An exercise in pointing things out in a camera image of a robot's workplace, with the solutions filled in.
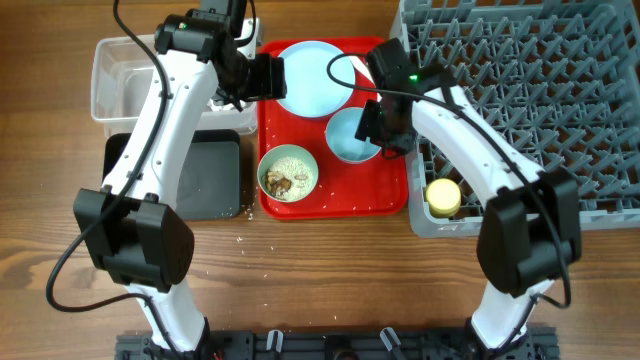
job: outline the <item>wooden table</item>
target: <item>wooden table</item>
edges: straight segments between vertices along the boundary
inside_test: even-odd
[[[138,34],[194,6],[151,1],[122,6],[125,23]],[[112,359],[116,335],[149,328],[139,306],[129,301],[63,314],[47,305],[44,287],[78,233],[71,211],[78,189],[100,184],[105,138],[89,112],[95,46],[123,34],[109,0],[50,3],[0,0],[0,358]],[[267,41],[385,37],[396,8],[396,0],[257,4]],[[255,152],[254,139],[243,147]],[[244,201],[251,204],[255,187],[247,190]],[[257,204],[253,213],[253,221],[243,215],[190,224],[196,251],[188,279],[213,329],[460,326],[482,297],[476,240],[420,239],[406,210],[290,223],[271,219]],[[305,241],[296,235],[301,232]],[[583,243],[583,258],[571,267],[574,305],[558,311],[543,304],[533,320],[558,328],[565,359],[637,359],[640,234],[586,232]],[[559,290],[556,285],[552,295],[560,297]],[[66,304],[122,292],[93,268],[84,245],[56,286]]]

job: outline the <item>red tray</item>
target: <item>red tray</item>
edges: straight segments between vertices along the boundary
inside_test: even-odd
[[[319,39],[344,52],[366,53],[384,40],[378,37]],[[261,52],[278,56],[289,46],[305,40],[275,41]],[[356,71],[356,84],[373,86]],[[374,93],[354,91],[343,106],[364,107]],[[308,120],[286,111],[277,101],[258,103],[258,153],[260,158],[270,149],[295,144],[307,149],[318,163],[318,185],[309,196],[295,203],[281,203],[260,192],[260,205],[276,219],[317,219],[347,216],[389,215],[404,207],[409,191],[404,157],[385,160],[375,158],[357,165],[346,164],[329,149],[324,131],[333,114]]]

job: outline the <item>light blue bowl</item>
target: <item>light blue bowl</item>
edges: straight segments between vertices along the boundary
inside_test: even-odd
[[[325,137],[329,149],[340,160],[349,164],[360,164],[372,159],[380,152],[380,147],[369,139],[363,142],[355,138],[362,108],[346,108],[337,112],[327,124]]]
[[[322,41],[303,41],[286,48],[279,57],[284,59],[287,96],[278,103],[288,112],[307,119],[338,111],[353,93],[353,89],[333,82],[327,75],[329,61],[341,54],[342,50]],[[356,82],[355,70],[346,57],[336,61],[331,72],[349,84]]]

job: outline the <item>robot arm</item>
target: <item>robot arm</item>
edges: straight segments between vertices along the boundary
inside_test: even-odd
[[[576,182],[567,172],[545,173],[513,149],[444,68],[418,70],[397,39],[377,46],[366,60],[383,97],[367,102],[356,138],[403,155],[415,151],[417,135],[424,136],[458,169],[485,210],[477,254],[489,282],[470,324],[481,350],[505,351],[526,333],[536,299],[559,277],[558,258],[567,264],[580,258]],[[430,101],[420,101],[425,96]],[[534,215],[540,210],[537,203],[552,224]],[[559,234],[560,254],[550,226]]]
[[[85,239],[98,269],[108,271],[130,293],[151,298],[155,313],[144,300],[138,302],[160,354],[173,345],[191,358],[212,358],[208,322],[195,306],[186,280],[193,233],[173,210],[179,175],[202,112],[212,98],[242,111],[241,100],[279,99],[286,94],[282,59],[259,54],[249,60],[237,49],[234,37],[240,35],[245,8],[246,0],[206,0],[203,10],[170,15],[158,27],[155,48],[169,80],[164,118],[126,197],[114,215]],[[156,69],[136,127],[102,190],[83,189],[76,197],[74,213],[83,231],[124,188],[151,136],[161,94]]]

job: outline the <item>white plastic container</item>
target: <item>white plastic container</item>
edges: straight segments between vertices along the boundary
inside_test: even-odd
[[[245,20],[240,38],[248,37],[251,28],[252,21]],[[262,36],[262,24],[257,19],[253,40],[239,51],[247,58],[254,58],[256,47],[262,45]],[[153,35],[139,38],[155,52]],[[152,74],[151,60],[129,37],[103,39],[98,43],[91,76],[91,117],[104,125],[106,137],[133,131],[149,92]],[[256,131],[256,103],[247,103],[242,112],[228,108],[205,107],[197,130],[233,129],[240,135]]]

